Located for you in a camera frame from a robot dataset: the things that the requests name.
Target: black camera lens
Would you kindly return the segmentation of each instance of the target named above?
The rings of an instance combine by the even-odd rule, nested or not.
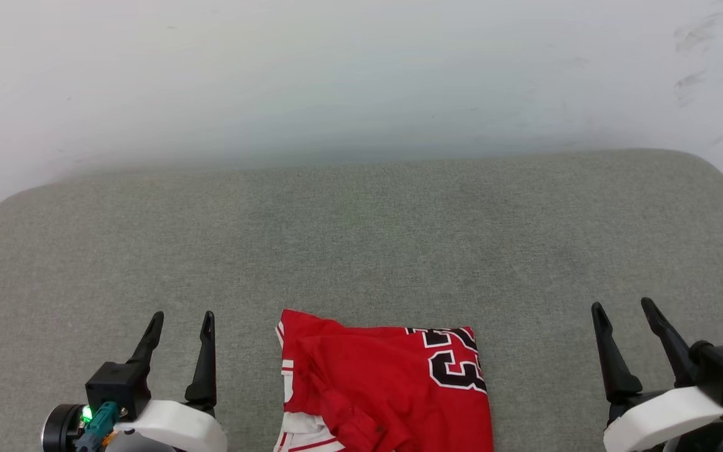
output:
[[[43,452],[75,452],[74,441],[80,437],[80,415],[84,404],[59,404],[49,413],[41,432]]]

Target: gray fabric surface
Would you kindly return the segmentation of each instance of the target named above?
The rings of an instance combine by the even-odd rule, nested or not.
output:
[[[723,176],[698,158],[621,151],[44,186],[0,205],[0,450],[38,450],[51,408],[84,401],[86,379],[128,358],[156,309],[166,326],[153,395],[183,400],[212,309],[230,450],[272,449],[286,307],[352,326],[470,325],[498,450],[600,450],[593,301],[646,389],[672,386],[642,296],[686,340],[723,343]]]

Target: basketball jersey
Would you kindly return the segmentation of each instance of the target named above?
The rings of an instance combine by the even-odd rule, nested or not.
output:
[[[493,451],[470,328],[348,328],[287,309],[277,334],[285,403],[276,450]]]

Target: red fabric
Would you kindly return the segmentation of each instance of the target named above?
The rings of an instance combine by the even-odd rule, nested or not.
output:
[[[441,386],[431,375],[438,352],[453,352],[451,373],[464,372],[463,362],[478,363],[460,338],[427,346],[419,331],[347,328],[289,309],[281,321],[283,358],[294,362],[284,410],[322,416],[347,450],[493,452],[487,394]]]

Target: green led light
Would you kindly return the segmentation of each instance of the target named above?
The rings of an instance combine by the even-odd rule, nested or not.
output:
[[[93,418],[94,415],[91,413],[91,407],[83,406],[83,414],[80,415],[80,420],[88,424]]]

